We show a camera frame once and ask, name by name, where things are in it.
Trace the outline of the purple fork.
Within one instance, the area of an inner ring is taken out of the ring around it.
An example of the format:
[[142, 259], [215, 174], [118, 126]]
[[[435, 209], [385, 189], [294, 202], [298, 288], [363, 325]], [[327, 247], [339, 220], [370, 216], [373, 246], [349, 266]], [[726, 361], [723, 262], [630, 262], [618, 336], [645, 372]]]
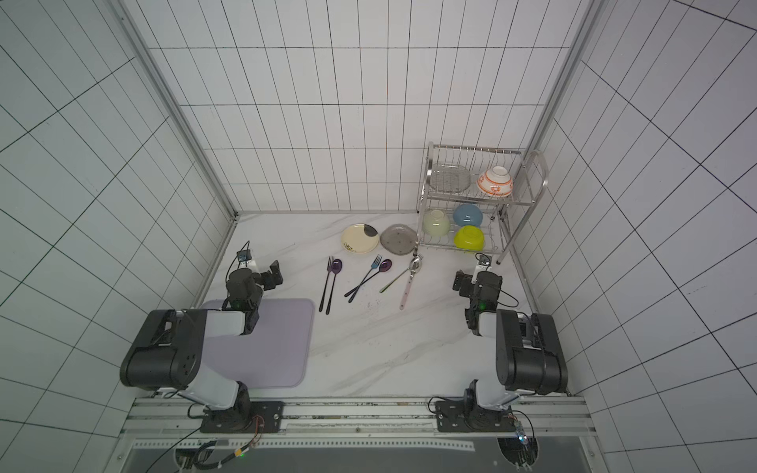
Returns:
[[333, 255], [329, 256], [329, 258], [327, 260], [327, 266], [326, 266], [326, 278], [325, 278], [325, 282], [324, 282], [324, 285], [323, 285], [323, 293], [321, 294], [321, 301], [319, 302], [319, 312], [320, 313], [323, 312], [324, 303], [325, 303], [325, 296], [326, 296], [326, 290], [327, 290], [327, 287], [328, 287], [328, 280], [329, 280], [329, 276], [330, 276], [330, 274], [332, 272], [332, 268], [333, 268], [334, 262], [335, 262], [335, 256], [333, 256]]

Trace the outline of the lilac placemat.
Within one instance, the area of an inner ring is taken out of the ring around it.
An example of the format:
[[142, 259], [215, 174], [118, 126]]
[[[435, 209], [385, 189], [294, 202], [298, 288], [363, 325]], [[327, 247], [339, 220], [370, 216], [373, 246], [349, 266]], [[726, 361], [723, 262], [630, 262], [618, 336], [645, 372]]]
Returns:
[[311, 300], [264, 300], [254, 331], [206, 340], [203, 363], [250, 390], [295, 387], [305, 377], [314, 319]]

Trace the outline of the dark purple spoon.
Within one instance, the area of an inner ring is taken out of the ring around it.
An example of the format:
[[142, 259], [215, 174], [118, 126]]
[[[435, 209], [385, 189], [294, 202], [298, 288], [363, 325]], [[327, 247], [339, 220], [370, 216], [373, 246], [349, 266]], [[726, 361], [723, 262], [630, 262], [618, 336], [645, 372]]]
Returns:
[[390, 271], [390, 269], [392, 269], [392, 261], [391, 261], [390, 259], [384, 259], [384, 260], [383, 260], [383, 261], [382, 261], [382, 262], [381, 262], [381, 263], [380, 263], [380, 264], [379, 264], [379, 265], [378, 265], [378, 266], [377, 266], [377, 267], [375, 268], [375, 270], [376, 270], [376, 273], [375, 273], [375, 274], [370, 274], [370, 275], [369, 275], [369, 276], [368, 276], [368, 277], [367, 277], [367, 278], [366, 278], [366, 279], [365, 279], [365, 280], [364, 280], [364, 281], [363, 281], [363, 282], [362, 282], [362, 283], [361, 283], [360, 285], [358, 285], [357, 287], [355, 287], [355, 288], [354, 288], [354, 289], [353, 289], [353, 290], [352, 290], [352, 291], [351, 291], [351, 292], [350, 292], [350, 293], [349, 293], [348, 295], [346, 295], [346, 296], [348, 296], [348, 297], [349, 297], [349, 299], [348, 299], [348, 303], [350, 304], [350, 303], [352, 303], [352, 302], [353, 302], [353, 301], [355, 300], [355, 298], [356, 298], [356, 296], [357, 296], [357, 294], [358, 294], [359, 290], [360, 290], [360, 289], [361, 289], [361, 288], [362, 288], [362, 287], [363, 287], [363, 286], [364, 286], [365, 284], [367, 284], [367, 283], [368, 283], [369, 281], [371, 281], [372, 279], [374, 279], [374, 278], [375, 278], [376, 276], [378, 276], [379, 274], [381, 274], [381, 273], [386, 273], [386, 272]]

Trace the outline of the blue fork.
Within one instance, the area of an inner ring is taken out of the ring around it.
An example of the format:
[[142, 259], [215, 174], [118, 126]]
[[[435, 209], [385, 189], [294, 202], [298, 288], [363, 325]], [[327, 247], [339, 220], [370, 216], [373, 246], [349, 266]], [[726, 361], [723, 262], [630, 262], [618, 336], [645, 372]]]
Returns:
[[361, 285], [364, 284], [367, 281], [368, 277], [372, 274], [372, 272], [375, 269], [378, 269], [380, 267], [381, 263], [382, 263], [382, 256], [379, 254], [379, 255], [377, 255], [374, 258], [369, 271], [366, 273], [366, 275], [362, 279], [361, 283], [358, 284], [356, 287], [354, 287], [352, 290], [350, 290], [348, 293], [346, 293], [345, 297], [351, 296], [352, 294], [354, 294], [355, 292], [357, 292], [359, 290], [359, 288], [361, 287]]

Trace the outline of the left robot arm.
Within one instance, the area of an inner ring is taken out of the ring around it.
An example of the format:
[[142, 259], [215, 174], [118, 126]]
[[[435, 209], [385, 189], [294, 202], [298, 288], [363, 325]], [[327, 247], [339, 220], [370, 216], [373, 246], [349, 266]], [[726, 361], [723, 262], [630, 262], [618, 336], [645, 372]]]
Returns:
[[248, 387], [209, 367], [203, 350], [209, 339], [251, 335], [263, 294], [282, 284], [277, 260], [263, 273], [240, 266], [227, 276], [220, 309], [151, 311], [121, 362], [120, 382], [145, 390], [171, 389], [202, 405], [202, 433], [276, 432], [277, 427], [266, 426], [269, 411], [255, 406]]

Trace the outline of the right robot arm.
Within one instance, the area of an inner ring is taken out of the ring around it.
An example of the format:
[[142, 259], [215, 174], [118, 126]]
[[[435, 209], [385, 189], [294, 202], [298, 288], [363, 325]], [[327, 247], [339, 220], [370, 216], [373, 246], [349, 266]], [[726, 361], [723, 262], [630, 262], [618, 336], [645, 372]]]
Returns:
[[468, 330], [495, 341], [495, 376], [473, 380], [461, 401], [461, 422], [473, 430], [504, 425], [523, 391], [535, 395], [568, 391], [567, 362], [551, 315], [525, 315], [500, 303], [503, 278], [478, 270], [455, 274], [453, 291], [468, 299]]

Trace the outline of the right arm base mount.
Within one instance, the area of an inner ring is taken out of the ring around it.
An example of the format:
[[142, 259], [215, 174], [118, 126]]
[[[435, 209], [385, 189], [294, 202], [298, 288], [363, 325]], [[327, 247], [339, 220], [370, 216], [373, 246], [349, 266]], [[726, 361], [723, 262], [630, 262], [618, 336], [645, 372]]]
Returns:
[[440, 433], [505, 433], [516, 431], [514, 420], [506, 411], [466, 406], [462, 400], [434, 397], [427, 402]]

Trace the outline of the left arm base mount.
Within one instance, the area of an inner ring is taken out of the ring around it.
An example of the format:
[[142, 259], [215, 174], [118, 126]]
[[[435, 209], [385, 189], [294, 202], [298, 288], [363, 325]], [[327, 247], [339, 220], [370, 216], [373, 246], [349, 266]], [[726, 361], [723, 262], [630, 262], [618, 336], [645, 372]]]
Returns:
[[275, 434], [280, 431], [285, 404], [281, 401], [250, 402], [203, 416], [200, 433], [210, 435]]

